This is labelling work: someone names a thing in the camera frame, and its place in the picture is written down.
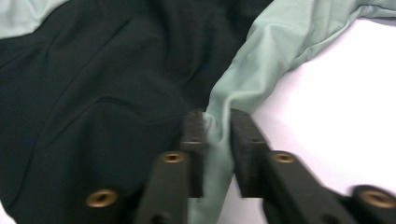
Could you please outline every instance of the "garment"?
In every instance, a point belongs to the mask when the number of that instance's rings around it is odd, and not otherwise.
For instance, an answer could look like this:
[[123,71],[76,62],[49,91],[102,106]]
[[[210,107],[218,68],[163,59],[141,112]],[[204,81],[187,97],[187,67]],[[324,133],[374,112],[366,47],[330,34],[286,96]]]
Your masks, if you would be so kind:
[[32,33],[56,7],[66,1],[0,1],[0,39]]
[[206,197],[191,199],[191,223],[216,223],[230,185],[230,108],[254,112],[286,72],[312,59],[358,17],[396,17],[396,2],[275,0],[253,22],[246,43],[210,95]]
[[0,41],[0,199],[62,223],[107,185],[137,192],[269,1],[73,0]]

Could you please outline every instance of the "light green fabric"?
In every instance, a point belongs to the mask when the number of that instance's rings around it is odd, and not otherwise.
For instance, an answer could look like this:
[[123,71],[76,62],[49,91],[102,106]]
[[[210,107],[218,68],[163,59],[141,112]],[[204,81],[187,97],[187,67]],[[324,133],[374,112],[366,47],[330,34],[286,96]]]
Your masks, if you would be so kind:
[[230,108],[254,112],[285,73],[329,46],[358,17],[396,17],[396,0],[275,0],[254,21],[247,42],[211,92],[205,112],[205,197],[191,199],[190,223],[216,223],[219,217],[233,172]]
[[67,0],[0,0],[0,39],[32,33]]

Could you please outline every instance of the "cloth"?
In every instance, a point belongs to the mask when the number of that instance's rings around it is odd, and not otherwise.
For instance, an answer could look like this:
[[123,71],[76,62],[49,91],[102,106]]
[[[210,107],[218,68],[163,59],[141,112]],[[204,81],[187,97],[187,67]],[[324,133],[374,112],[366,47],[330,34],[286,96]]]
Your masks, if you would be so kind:
[[328,47],[358,17],[395,16],[393,0],[276,0],[264,10],[211,92],[205,113],[206,197],[191,199],[192,223],[216,223],[230,185],[230,108],[253,113],[285,73]]
[[67,0],[0,1],[0,39],[28,35]]
[[[396,179],[389,178],[396,170],[395,38],[396,19],[358,19],[285,74],[252,114],[271,148],[298,155],[338,193],[369,184],[396,195]],[[241,198],[233,178],[218,224],[264,220],[262,199]]]
[[97,186],[131,194],[172,149],[270,1],[73,0],[0,41],[0,199],[62,223]]

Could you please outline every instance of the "screw hole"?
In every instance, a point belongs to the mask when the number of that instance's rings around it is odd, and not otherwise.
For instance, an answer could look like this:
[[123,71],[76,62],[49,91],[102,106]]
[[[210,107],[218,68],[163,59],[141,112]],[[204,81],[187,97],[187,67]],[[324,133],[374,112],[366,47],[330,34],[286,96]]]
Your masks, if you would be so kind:
[[100,189],[92,193],[86,201],[89,207],[107,207],[113,204],[119,195],[111,189]]
[[361,197],[368,204],[381,208],[396,208],[396,201],[387,194],[377,190],[366,190]]
[[171,154],[166,154],[163,160],[165,162],[181,162],[183,161],[183,157],[180,154],[171,153]]
[[292,157],[290,154],[286,154],[286,153],[275,154],[274,159],[276,161],[283,162],[283,163],[290,163],[290,162],[295,161],[294,157]]

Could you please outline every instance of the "white surface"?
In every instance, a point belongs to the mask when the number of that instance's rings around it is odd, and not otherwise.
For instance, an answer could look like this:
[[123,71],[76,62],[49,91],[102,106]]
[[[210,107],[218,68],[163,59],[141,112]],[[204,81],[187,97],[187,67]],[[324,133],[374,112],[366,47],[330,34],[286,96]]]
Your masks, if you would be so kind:
[[[342,194],[369,184],[396,195],[395,40],[396,20],[357,20],[287,73],[253,115],[271,148],[297,154]],[[218,224],[266,223],[261,200],[238,190],[233,182]]]
[[4,211],[3,205],[0,202],[0,223],[1,224],[15,224],[14,220],[9,217]]

